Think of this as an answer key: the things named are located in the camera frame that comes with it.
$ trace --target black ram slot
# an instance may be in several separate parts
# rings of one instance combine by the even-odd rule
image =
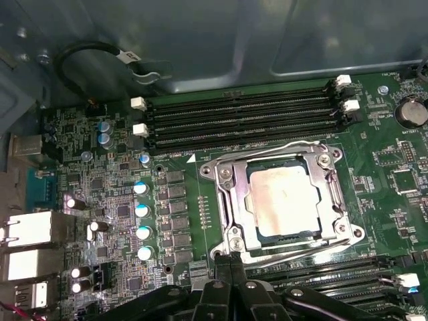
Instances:
[[[311,122],[328,122],[331,121],[331,117],[327,115],[314,115],[310,118]],[[235,135],[235,132],[243,132],[247,130],[261,131],[269,130],[270,128],[280,126],[300,126],[301,123],[308,121],[308,115],[295,115],[294,117],[288,117],[288,115],[280,116],[277,115],[275,120],[270,117],[262,119],[248,119],[248,120],[236,120],[236,123],[226,124],[206,124],[203,126],[192,127],[180,127],[180,128],[169,128],[167,133],[163,131],[156,131],[157,140],[180,140],[182,138],[192,136],[208,136],[208,135],[222,135],[229,136]]]

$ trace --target cylindrical capacitor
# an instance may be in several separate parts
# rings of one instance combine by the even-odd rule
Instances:
[[[153,256],[153,248],[151,246],[143,246],[138,250],[137,256],[141,261],[147,261]]]
[[[134,192],[139,195],[146,195],[149,191],[149,187],[144,182],[137,182],[134,185]]]
[[[74,294],[89,290],[91,288],[90,280],[82,280],[72,285],[72,292]]]
[[[106,133],[107,135],[111,135],[113,133],[113,126],[111,126],[108,122],[101,122],[98,124],[98,131],[101,133]]]
[[[150,207],[144,204],[135,207],[135,215],[137,217],[146,218],[150,215]]]
[[[92,222],[90,229],[93,232],[105,232],[108,230],[108,224],[106,222]]]
[[[135,235],[144,241],[153,235],[153,230],[149,226],[142,226],[136,230]]]
[[[72,278],[84,278],[91,274],[91,268],[89,266],[75,267],[72,269]]]
[[[405,128],[419,128],[428,122],[428,110],[418,100],[408,97],[395,109],[395,119]]]
[[[113,138],[111,138],[109,134],[103,132],[102,134],[98,135],[98,143],[102,148],[110,149],[113,147]]]
[[[84,211],[86,209],[86,203],[80,199],[69,199],[67,201],[67,207],[70,209],[77,209],[79,211]]]
[[[140,163],[141,165],[147,169],[152,164],[152,159],[149,154],[142,154],[140,156]]]

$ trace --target screw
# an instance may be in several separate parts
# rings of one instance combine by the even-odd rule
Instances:
[[[299,290],[299,289],[293,289],[293,290],[291,291],[291,294],[292,294],[293,296],[303,296],[303,291],[301,291],[301,290]]]
[[[318,156],[318,163],[320,165],[328,166],[331,162],[332,160],[330,159],[330,156],[328,156],[327,154],[322,154]]]
[[[256,283],[254,283],[254,282],[247,282],[247,283],[245,284],[245,286],[246,286],[247,288],[249,288],[249,289],[255,289],[255,287],[257,287],[257,284],[256,284]]]
[[[24,27],[18,28],[18,31],[16,31],[16,35],[20,38],[26,38],[27,37],[27,30]]]
[[[382,86],[379,86],[377,88],[377,92],[380,95],[385,96],[385,95],[387,95],[389,93],[389,88],[388,88],[388,86],[382,85]]]
[[[220,171],[220,176],[224,179],[228,179],[230,176],[232,176],[232,172],[230,169],[222,169]]]

